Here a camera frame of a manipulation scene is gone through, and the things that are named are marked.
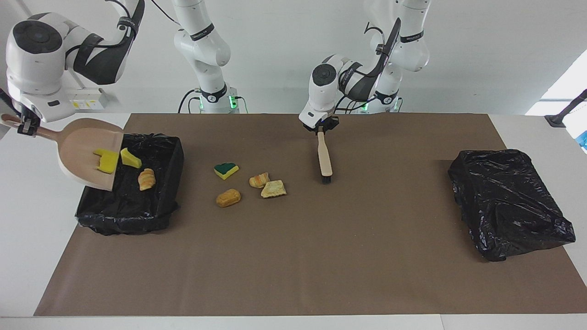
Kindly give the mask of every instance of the green and yellow sponge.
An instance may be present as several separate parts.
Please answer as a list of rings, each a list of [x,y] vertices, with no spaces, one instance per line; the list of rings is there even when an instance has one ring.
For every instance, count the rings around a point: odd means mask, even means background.
[[[226,180],[236,171],[238,171],[238,166],[235,163],[224,163],[214,166],[214,172],[223,180]]]

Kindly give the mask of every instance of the black circular joint cap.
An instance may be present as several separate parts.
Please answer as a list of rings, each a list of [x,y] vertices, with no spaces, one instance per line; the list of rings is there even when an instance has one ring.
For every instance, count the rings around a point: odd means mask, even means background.
[[[52,53],[63,43],[54,27],[39,21],[22,21],[14,26],[13,34],[16,44],[31,54]]]
[[[312,80],[317,86],[326,86],[336,79],[336,70],[330,64],[320,64],[312,72]]]

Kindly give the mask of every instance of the croissant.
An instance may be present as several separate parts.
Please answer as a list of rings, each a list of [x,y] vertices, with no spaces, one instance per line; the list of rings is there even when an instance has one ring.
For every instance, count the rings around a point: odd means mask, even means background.
[[[139,174],[139,190],[147,190],[155,186],[155,172],[152,169],[145,169]]]
[[[263,187],[265,187],[265,184],[269,181],[271,181],[269,179],[269,173],[265,172],[265,173],[262,173],[262,174],[259,174],[257,176],[253,176],[252,178],[250,178],[249,184],[253,188],[263,188]]]

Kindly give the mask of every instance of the dustpan handle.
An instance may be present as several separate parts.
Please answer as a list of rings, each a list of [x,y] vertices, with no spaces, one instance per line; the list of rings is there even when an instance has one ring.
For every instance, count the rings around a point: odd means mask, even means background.
[[[2,114],[2,120],[0,122],[5,126],[12,127],[14,129],[18,129],[18,126],[21,125],[21,120],[18,117],[8,115],[6,113]],[[39,127],[37,128],[36,134],[46,139],[57,141],[57,136],[59,135],[59,132],[46,129],[44,127]]]

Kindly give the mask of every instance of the wooden dustpan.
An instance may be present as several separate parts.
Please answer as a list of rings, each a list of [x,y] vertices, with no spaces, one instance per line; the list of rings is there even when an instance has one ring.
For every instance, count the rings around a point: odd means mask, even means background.
[[[21,121],[15,116],[2,115],[2,124],[18,128]],[[37,135],[57,142],[59,166],[72,179],[86,186],[112,191],[114,173],[98,171],[100,156],[93,154],[96,149],[120,151],[124,134],[116,125],[97,119],[77,119],[62,131],[39,127]]]

